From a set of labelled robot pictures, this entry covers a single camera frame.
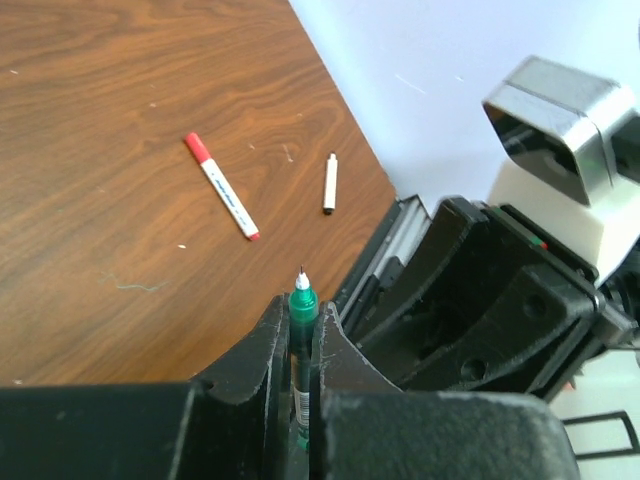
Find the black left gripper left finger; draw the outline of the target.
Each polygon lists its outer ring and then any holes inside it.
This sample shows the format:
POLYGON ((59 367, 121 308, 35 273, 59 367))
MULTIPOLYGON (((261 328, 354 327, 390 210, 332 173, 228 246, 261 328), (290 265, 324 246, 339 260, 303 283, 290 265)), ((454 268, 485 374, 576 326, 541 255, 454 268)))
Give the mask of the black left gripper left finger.
POLYGON ((192 379, 1 392, 5 479, 281 479, 290 419, 288 306, 192 379))

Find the white black marker pen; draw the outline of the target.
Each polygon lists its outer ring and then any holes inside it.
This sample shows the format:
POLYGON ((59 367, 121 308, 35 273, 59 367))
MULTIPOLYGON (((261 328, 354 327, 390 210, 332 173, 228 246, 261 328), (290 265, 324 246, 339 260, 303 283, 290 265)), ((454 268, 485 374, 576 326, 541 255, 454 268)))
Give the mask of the white black marker pen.
POLYGON ((331 215, 336 208, 337 199, 337 174, 338 159, 335 152, 331 152, 326 161, 324 193, 323 193, 323 213, 331 215))

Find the white red marker pen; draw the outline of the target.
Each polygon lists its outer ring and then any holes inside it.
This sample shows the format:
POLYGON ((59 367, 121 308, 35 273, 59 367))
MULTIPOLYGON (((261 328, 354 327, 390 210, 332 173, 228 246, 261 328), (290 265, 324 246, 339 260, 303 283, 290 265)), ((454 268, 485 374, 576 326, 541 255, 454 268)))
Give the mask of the white red marker pen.
POLYGON ((191 132, 185 137, 184 141, 244 237, 251 241, 258 240, 260 232, 257 225, 198 134, 191 132))

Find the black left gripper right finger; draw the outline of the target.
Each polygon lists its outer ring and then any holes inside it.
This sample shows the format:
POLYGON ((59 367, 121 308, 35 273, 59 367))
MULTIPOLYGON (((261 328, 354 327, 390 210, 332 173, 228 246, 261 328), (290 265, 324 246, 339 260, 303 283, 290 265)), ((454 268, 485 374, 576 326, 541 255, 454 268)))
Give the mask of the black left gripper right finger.
POLYGON ((331 302, 314 330, 312 479, 577 479, 561 422, 520 394, 403 392, 345 336, 331 302))

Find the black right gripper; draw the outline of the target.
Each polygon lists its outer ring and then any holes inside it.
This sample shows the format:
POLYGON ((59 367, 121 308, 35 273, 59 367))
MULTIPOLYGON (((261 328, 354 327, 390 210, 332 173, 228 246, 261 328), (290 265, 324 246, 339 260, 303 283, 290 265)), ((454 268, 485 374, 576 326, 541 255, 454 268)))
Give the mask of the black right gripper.
POLYGON ((639 333, 639 252, 606 280, 515 207, 443 200, 413 257, 351 331, 411 391, 554 398, 639 333))

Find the green fineliner pen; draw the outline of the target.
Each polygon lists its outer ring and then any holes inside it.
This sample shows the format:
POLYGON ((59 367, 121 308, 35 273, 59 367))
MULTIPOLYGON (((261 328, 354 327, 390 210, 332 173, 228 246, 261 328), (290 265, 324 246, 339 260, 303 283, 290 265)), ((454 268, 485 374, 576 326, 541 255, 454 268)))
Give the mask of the green fineliner pen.
POLYGON ((303 267, 300 267, 294 290, 288 297, 288 308, 291 380, 298 430, 297 442, 304 451, 307 451, 310 440, 312 343, 319 315, 319 300, 303 267))

